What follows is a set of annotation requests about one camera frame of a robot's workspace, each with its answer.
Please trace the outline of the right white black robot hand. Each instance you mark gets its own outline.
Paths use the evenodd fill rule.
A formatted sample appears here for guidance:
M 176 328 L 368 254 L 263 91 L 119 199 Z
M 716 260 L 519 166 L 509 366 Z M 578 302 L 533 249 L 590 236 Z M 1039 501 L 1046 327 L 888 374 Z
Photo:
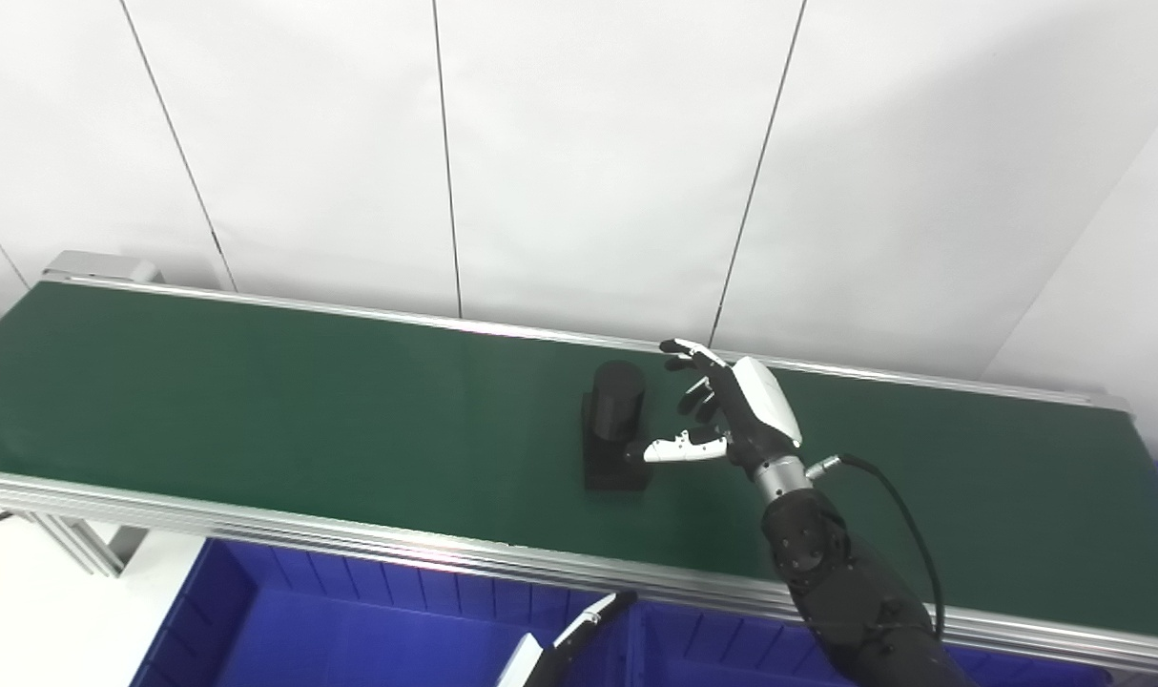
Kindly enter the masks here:
M 698 379 L 680 397 L 676 412 L 698 426 L 645 444 L 645 465 L 727 458 L 754 480 L 784 458 L 798 456 L 802 434 L 796 414 L 765 365 L 748 356 L 730 364 L 689 339 L 665 339 L 659 349 L 670 356 L 666 370 L 697 371 Z

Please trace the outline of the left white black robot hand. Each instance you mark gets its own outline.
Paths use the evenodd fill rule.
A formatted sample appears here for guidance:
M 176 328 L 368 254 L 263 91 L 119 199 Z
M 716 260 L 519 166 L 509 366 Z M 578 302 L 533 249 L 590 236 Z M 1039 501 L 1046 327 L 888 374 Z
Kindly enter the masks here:
M 636 601 L 637 592 L 629 590 L 601 595 L 576 614 L 549 644 L 541 643 L 533 634 L 522 635 L 497 678 L 497 686 L 560 686 L 584 649 Z

